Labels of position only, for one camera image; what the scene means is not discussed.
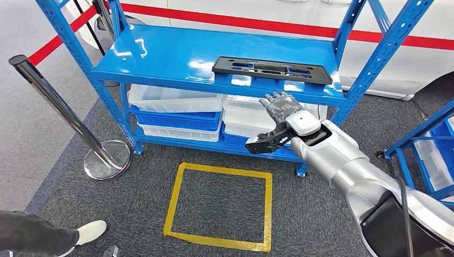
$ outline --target red stripe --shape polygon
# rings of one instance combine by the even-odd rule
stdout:
[[[96,14],[96,10],[93,6],[88,8],[87,11],[82,13],[76,20],[74,20],[70,26],[72,31],[76,32],[80,27],[82,27],[87,21]],[[44,60],[48,55],[50,55],[55,49],[57,49],[62,44],[60,37],[57,35],[47,44],[45,44],[40,50],[32,54],[28,59],[33,65],[38,65],[42,60]]]
[[[218,14],[208,14],[200,12],[181,11],[173,9],[164,9],[150,6],[142,6],[135,4],[122,4],[123,10],[126,12],[134,12],[147,14],[158,17],[173,18],[180,20],[190,20],[204,22],[210,24],[227,25],[234,27],[262,29],[265,31],[285,32],[300,35],[335,37],[337,28],[320,27],[312,25],[301,25],[293,23],[285,23],[269,20],[257,20],[250,18],[240,18],[232,16],[224,16]],[[382,34],[378,32],[368,31],[352,31],[349,39],[356,41],[378,43],[382,38]],[[454,50],[454,40],[436,39],[432,37],[408,36],[404,46],[409,47],[424,47],[443,50]]]

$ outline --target person's foot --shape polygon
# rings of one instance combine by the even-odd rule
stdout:
[[[106,230],[107,223],[105,221],[93,221],[77,229],[79,232],[79,240],[75,245],[83,245],[100,237]]]

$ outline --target stacked plastic bins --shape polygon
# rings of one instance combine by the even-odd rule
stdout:
[[[300,104],[315,117],[326,119],[327,106]],[[275,122],[259,102],[259,98],[224,95],[222,106],[224,107],[222,133],[224,143],[227,145],[244,147],[248,138],[255,138],[257,134],[270,132],[276,127]]]
[[[132,84],[128,101],[145,135],[217,142],[222,123],[221,96]]]
[[[444,120],[425,136],[454,137],[454,117]],[[454,185],[454,140],[420,140],[414,145],[427,171],[423,176],[428,176],[434,191]],[[454,202],[454,196],[444,201]]]

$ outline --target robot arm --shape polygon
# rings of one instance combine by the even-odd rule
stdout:
[[[331,121],[317,120],[293,96],[266,97],[261,102],[277,129],[250,139],[246,148],[270,153],[291,141],[300,159],[344,197],[372,256],[454,256],[451,210],[371,164],[355,140]]]

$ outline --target stanchion post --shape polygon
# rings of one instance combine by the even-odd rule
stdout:
[[[99,180],[109,179],[128,168],[131,163],[131,151],[127,144],[118,140],[100,143],[25,55],[16,55],[9,59],[9,63],[91,148],[84,161],[84,169],[90,177]]]
[[[84,11],[82,10],[82,7],[80,7],[78,0],[74,0],[74,4],[75,4],[77,10],[79,10],[80,14],[82,14]],[[85,23],[85,25],[87,25],[87,28],[90,31],[90,34],[92,35],[93,39],[95,40],[96,45],[99,48],[99,51],[104,56],[105,55],[104,49],[102,48],[102,45],[98,40],[98,37],[96,36],[92,26],[90,25],[90,22],[87,21],[87,23]]]
[[[104,28],[106,28],[106,30],[109,32],[109,34],[115,40],[114,25],[112,22],[112,18],[110,17],[110,12],[105,7],[104,0],[93,0],[92,4],[96,8],[96,12],[100,15]]]

